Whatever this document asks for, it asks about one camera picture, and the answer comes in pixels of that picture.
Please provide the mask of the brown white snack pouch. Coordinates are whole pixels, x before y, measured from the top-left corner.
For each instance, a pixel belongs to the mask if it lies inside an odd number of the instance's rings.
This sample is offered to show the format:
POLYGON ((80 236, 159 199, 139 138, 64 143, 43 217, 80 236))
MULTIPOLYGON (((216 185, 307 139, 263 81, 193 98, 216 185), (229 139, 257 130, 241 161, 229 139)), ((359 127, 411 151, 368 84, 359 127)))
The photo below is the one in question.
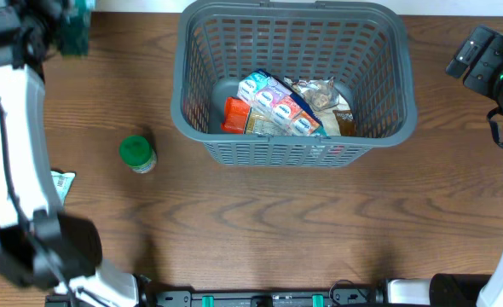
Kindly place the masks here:
POLYGON ((291 80, 284 82, 299 94, 322 122, 328 136, 355 136, 356 123, 350 104, 334 86, 334 78, 291 80))

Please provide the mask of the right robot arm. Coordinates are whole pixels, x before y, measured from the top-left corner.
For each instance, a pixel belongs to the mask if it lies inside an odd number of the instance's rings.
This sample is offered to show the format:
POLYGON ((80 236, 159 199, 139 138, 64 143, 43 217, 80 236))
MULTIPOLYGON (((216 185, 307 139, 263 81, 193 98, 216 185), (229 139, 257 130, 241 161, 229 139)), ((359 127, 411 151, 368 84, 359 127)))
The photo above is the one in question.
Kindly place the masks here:
POLYGON ((492 142, 494 102, 445 73, 473 18, 408 21, 419 123, 395 148, 364 159, 369 188, 349 209, 304 213, 303 227, 361 222, 357 242, 341 241, 305 259, 289 252, 266 287, 328 287, 336 280, 490 274, 503 250, 503 149, 492 142))

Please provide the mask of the orange cracker package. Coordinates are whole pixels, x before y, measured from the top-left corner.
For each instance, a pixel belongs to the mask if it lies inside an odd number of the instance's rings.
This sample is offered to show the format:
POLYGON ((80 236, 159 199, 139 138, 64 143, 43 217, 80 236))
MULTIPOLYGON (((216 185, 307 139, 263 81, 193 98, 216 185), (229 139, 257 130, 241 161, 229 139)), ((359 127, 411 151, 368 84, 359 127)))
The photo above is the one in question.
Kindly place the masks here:
POLYGON ((279 125, 250 107, 244 101, 229 97, 225 101, 224 121, 221 129, 232 134, 255 134, 261 136, 287 136, 279 125))

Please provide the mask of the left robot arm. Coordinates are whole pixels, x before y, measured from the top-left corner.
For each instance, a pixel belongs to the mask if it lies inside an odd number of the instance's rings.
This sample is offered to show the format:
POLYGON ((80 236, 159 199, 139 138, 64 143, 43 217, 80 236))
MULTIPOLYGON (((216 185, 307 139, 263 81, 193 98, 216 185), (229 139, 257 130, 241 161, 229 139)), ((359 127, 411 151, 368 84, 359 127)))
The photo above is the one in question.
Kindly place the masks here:
POLYGON ((67 215, 43 126, 43 64, 85 55, 91 1, 0 1, 0 275, 68 306, 137 306, 137 279, 102 256, 95 225, 67 215))

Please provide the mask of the green-lid Knorr seasoning jar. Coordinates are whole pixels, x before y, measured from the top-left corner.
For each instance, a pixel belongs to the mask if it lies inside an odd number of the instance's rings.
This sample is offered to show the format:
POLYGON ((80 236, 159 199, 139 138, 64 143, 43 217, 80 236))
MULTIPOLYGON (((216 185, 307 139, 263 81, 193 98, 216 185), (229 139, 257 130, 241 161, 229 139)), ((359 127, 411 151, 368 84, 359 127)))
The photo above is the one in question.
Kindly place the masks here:
POLYGON ((127 136, 119 145, 119 156, 134 172, 150 172, 157 164, 157 154, 143 136, 127 136))

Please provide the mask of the green Nescafe coffee bag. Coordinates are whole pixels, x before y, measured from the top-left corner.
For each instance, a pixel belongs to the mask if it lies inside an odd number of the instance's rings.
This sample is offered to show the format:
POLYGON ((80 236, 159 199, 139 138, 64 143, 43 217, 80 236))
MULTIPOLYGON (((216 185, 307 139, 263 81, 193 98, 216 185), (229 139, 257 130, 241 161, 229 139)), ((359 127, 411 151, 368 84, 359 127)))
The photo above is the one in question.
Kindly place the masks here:
POLYGON ((68 0, 63 2, 57 48, 62 56, 86 56, 89 53, 91 13, 96 0, 68 0))

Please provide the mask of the pale green snack packet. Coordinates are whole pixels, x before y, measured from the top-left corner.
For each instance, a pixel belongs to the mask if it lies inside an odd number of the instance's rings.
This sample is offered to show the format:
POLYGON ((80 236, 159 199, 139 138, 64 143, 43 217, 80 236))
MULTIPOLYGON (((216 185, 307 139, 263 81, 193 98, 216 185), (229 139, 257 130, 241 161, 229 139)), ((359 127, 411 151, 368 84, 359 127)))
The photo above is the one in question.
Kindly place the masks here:
POLYGON ((53 183, 55 185, 56 193, 58 194, 61 204, 65 204, 66 197, 71 189, 73 181, 76 177, 75 172, 60 172, 51 171, 53 183))

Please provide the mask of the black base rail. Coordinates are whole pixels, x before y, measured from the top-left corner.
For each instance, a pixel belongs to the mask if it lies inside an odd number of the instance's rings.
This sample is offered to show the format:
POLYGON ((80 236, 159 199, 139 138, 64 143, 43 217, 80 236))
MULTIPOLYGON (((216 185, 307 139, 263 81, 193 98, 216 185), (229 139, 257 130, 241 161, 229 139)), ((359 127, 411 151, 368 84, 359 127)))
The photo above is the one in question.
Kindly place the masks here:
POLYGON ((138 300, 140 306, 154 307, 338 307, 338 306, 425 306, 424 299, 389 301, 379 291, 336 288, 330 292, 192 293, 168 291, 138 300))

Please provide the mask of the Kleenex tissue multipack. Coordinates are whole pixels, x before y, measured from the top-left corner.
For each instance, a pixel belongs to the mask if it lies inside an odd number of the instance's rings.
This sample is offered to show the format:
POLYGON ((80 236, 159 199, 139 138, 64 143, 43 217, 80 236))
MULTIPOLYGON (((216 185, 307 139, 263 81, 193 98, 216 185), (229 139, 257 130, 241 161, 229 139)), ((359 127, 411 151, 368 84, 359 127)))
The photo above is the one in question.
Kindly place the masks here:
POLYGON ((238 98, 288 136, 327 136, 320 119, 299 94, 264 70, 242 79, 238 98))

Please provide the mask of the grey plastic basket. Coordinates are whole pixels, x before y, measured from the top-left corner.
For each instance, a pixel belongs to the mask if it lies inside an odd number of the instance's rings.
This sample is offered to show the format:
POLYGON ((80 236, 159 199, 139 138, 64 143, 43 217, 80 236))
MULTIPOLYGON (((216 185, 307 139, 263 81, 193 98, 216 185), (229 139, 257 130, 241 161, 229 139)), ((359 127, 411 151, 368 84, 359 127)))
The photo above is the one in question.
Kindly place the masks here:
POLYGON ((225 165, 347 165, 406 141, 417 125, 406 27, 376 3, 191 3, 178 25, 171 117, 225 165), (350 104, 356 135, 224 132, 225 101, 259 69, 278 79, 332 78, 350 104))

